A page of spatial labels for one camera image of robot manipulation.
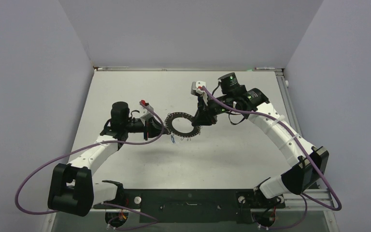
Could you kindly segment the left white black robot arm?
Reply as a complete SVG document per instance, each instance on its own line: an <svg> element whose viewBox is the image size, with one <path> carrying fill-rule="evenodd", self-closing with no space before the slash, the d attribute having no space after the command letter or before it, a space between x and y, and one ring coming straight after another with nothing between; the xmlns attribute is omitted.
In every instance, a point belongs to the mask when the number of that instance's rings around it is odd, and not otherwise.
<svg viewBox="0 0 371 232"><path fill-rule="evenodd" d="M111 155L129 143L129 134L142 133L142 145L146 145L170 133L149 103L141 101L140 105L141 116L135 118L126 102L113 103L111 117L95 143L67 164L54 167L47 202L49 209L83 217L100 202L106 201L113 208L123 205L125 195L118 190L121 183L105 180L95 184L92 176Z"/></svg>

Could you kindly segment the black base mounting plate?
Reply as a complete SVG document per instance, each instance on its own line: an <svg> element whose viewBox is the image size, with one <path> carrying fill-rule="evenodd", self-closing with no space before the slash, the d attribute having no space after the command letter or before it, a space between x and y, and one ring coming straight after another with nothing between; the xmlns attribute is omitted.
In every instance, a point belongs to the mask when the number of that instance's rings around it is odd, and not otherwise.
<svg viewBox="0 0 371 232"><path fill-rule="evenodd" d="M111 218L113 204L143 212L140 223L251 224L256 217L268 215L266 210L285 208L282 195L266 199L252 189L126 189L94 209L105 209Z"/></svg>

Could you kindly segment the back aluminium rail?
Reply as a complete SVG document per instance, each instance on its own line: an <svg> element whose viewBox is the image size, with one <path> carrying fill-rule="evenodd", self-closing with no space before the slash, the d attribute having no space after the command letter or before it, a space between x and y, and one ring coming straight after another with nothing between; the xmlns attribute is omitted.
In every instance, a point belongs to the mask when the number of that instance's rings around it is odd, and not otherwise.
<svg viewBox="0 0 371 232"><path fill-rule="evenodd" d="M207 72L214 72L214 71L236 71L236 72L261 72L256 71L255 68L244 69L244 68L233 68L233 67L211 67L211 68L131 68L131 67L102 67L104 70L102 72L123 72L123 71L161 71L161 72L182 72L182 71L207 71Z"/></svg>

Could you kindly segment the front aluminium frame rail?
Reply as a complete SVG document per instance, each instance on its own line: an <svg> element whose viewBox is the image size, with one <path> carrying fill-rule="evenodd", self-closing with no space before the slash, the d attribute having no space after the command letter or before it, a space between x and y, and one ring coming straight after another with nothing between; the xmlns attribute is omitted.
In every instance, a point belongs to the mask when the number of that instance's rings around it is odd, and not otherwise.
<svg viewBox="0 0 371 232"><path fill-rule="evenodd" d="M308 211L328 211L329 209L312 201L311 199L307 198L310 196L317 201L327 204L329 206L334 206L334 199L331 193L327 189L307 189L302 196L304 196L307 202ZM283 195L284 197L284 205L278 206L277 210L281 211L301 211L305 209L304 202L299 195L286 193ZM102 204L97 204L93 206L89 212L119 212L119 208L104 206Z"/></svg>

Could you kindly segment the right aluminium side rail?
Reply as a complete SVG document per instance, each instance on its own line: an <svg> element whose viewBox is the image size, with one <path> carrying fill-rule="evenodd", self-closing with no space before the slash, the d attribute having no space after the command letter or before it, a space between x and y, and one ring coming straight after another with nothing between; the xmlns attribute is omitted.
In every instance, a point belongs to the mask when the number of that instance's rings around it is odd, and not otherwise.
<svg viewBox="0 0 371 232"><path fill-rule="evenodd" d="M293 103L292 103L291 97L288 92L289 83L288 83L288 80L285 78L284 69L277 69L277 71L275 71L275 75L276 75L278 87L280 89L280 92L283 98L283 103L285 106L289 124L296 132L299 133L299 135L302 135L302 131L300 129L297 116L295 114Z"/></svg>

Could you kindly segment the blue tagged key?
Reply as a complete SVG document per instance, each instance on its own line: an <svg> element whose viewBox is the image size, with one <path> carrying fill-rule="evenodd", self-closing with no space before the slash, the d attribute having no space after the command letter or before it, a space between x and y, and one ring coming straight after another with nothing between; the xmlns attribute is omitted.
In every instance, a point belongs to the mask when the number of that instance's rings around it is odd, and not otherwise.
<svg viewBox="0 0 371 232"><path fill-rule="evenodd" d="M175 137L174 137L173 134L171 134L171 142L172 142L173 144L176 144Z"/></svg>

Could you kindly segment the red white marker pen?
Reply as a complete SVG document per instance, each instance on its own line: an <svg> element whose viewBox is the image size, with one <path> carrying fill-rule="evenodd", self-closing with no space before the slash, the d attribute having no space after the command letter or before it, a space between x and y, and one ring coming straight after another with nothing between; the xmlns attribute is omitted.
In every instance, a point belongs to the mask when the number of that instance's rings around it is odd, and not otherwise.
<svg viewBox="0 0 371 232"><path fill-rule="evenodd" d="M276 68L272 67L255 67L256 71L275 71Z"/></svg>

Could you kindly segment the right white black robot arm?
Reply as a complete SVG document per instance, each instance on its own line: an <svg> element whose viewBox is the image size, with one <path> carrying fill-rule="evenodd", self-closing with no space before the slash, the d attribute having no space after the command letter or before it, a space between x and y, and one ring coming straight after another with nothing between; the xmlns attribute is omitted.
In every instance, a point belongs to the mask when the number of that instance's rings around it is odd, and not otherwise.
<svg viewBox="0 0 371 232"><path fill-rule="evenodd" d="M300 195L319 179L327 164L328 151L323 147L316 148L294 131L261 90L247 90L245 85L239 84L233 72L218 78L222 96L212 96L205 87L203 81L192 83L191 94L198 98L192 126L214 125L220 114L242 114L245 120L264 132L291 167L279 176L266 179L254 189L254 202L258 206L265 207L274 197L284 193Z"/></svg>

